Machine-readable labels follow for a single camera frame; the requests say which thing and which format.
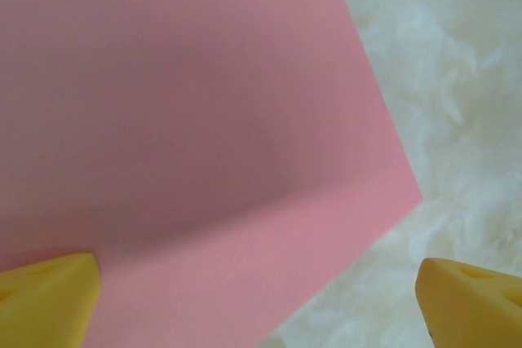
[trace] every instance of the pink paper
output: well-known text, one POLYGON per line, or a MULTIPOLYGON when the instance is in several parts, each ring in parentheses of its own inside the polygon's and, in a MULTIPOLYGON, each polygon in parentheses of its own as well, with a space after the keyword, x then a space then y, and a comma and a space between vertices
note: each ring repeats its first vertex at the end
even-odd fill
POLYGON ((420 201, 343 0, 0 15, 0 267, 94 251, 85 347, 254 346, 420 201))

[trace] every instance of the white fur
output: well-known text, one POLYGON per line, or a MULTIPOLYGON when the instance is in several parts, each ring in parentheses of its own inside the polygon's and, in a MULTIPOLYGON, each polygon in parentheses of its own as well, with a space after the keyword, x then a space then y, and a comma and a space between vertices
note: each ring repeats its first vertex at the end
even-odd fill
POLYGON ((432 346, 425 257, 522 275, 522 0, 347 0, 425 203, 267 341, 432 346))

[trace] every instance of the hole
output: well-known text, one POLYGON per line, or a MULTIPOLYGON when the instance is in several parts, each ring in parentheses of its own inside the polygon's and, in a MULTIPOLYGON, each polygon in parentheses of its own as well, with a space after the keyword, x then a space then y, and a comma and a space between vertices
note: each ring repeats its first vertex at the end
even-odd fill
POLYGON ((53 272, 56 269, 56 266, 52 267, 43 267, 40 269, 35 269, 34 271, 27 272, 28 275, 45 275, 46 273, 53 272))
POLYGON ((503 293, 502 295, 509 302, 517 305, 518 307, 522 307, 522 293, 503 293))
POLYGON ((15 289, 0 289, 0 302, 8 299, 15 292, 15 289))
POLYGON ((461 268, 460 270, 464 275, 471 277, 472 279, 490 279, 491 275, 489 273, 478 271, 476 269, 471 268, 461 268))

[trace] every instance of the white fluffy fabric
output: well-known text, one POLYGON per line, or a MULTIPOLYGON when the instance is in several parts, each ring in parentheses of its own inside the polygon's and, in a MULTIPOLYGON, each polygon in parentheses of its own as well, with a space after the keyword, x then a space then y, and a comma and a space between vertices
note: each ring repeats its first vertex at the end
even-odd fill
POLYGON ((522 0, 347 4, 425 202, 263 347, 431 347, 424 258, 522 275, 522 0))

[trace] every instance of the yellow plastic piece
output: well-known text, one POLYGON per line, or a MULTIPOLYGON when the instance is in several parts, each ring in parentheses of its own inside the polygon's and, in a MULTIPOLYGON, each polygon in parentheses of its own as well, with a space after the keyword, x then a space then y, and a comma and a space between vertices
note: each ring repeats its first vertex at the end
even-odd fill
POLYGON ((0 273, 0 347, 81 347, 100 288, 88 253, 0 273))
POLYGON ((436 348, 522 347, 522 279, 427 258, 415 286, 436 348))

